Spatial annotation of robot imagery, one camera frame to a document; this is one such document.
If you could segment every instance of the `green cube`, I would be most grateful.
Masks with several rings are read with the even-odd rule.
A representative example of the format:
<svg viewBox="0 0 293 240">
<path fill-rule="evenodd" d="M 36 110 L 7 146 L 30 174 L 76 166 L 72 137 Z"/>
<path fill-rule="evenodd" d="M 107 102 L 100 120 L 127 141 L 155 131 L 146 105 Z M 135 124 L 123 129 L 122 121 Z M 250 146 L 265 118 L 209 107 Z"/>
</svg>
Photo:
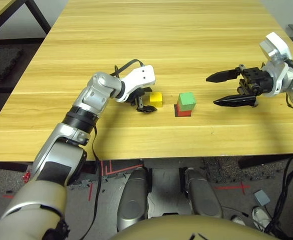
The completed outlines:
<svg viewBox="0 0 293 240">
<path fill-rule="evenodd" d="M 181 111 L 191 111 L 195 107 L 197 101 L 192 92 L 184 92 L 178 95 L 177 104 Z"/>
</svg>

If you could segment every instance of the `black floor mat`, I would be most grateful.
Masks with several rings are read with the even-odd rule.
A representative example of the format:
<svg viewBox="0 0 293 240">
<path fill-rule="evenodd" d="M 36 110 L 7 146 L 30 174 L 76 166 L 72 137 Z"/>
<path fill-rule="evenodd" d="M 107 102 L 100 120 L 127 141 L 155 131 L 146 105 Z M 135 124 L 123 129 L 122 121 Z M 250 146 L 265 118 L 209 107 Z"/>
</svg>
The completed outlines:
<svg viewBox="0 0 293 240">
<path fill-rule="evenodd" d="M 23 54 L 18 47 L 0 47 L 0 82 L 5 80 Z"/>
</svg>

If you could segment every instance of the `yellow cube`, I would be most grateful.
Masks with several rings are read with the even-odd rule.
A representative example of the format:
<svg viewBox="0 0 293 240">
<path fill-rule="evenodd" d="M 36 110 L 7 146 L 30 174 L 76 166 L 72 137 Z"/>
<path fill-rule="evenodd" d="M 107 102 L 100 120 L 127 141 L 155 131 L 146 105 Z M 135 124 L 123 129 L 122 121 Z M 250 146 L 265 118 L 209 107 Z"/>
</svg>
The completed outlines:
<svg viewBox="0 0 293 240">
<path fill-rule="evenodd" d="M 150 93 L 150 105 L 156 108 L 162 108 L 162 93 L 161 92 Z"/>
</svg>

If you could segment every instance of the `wall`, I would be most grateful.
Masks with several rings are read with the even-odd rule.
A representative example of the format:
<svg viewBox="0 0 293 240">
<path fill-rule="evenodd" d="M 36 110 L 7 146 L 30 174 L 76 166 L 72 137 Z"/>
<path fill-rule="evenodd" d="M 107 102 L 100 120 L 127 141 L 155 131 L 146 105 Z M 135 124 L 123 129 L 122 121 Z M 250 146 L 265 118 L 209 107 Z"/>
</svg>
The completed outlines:
<svg viewBox="0 0 293 240">
<path fill-rule="evenodd" d="M 34 1 L 51 27 L 68 3 L 68 0 Z M 0 39 L 44 38 L 45 36 L 45 32 L 25 4 L 0 27 Z"/>
<path fill-rule="evenodd" d="M 293 24 L 293 0 L 261 0 L 285 32 L 293 37 L 288 24 Z"/>
</svg>

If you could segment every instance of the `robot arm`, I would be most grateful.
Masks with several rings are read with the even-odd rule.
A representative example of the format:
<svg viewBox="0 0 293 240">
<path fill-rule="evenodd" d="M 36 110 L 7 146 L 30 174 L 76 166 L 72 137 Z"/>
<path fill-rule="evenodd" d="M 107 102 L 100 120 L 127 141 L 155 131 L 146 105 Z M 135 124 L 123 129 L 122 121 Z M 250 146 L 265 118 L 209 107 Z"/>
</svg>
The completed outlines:
<svg viewBox="0 0 293 240">
<path fill-rule="evenodd" d="M 230 95 L 214 103 L 224 107 L 240 107 L 258 105 L 257 96 L 272 97 L 286 93 L 293 103 L 293 61 L 287 44 L 274 32 L 266 36 L 260 47 L 268 62 L 258 67 L 246 68 L 240 64 L 233 70 L 220 71 L 209 76 L 206 81 L 220 83 L 236 79 L 239 75 L 238 95 Z"/>
<path fill-rule="evenodd" d="M 64 239 L 67 190 L 86 161 L 85 146 L 110 98 L 125 102 L 140 87 L 154 85 L 151 65 L 134 69 L 122 80 L 97 72 L 57 124 L 37 154 L 32 179 L 15 195 L 0 219 L 0 239 Z"/>
</svg>

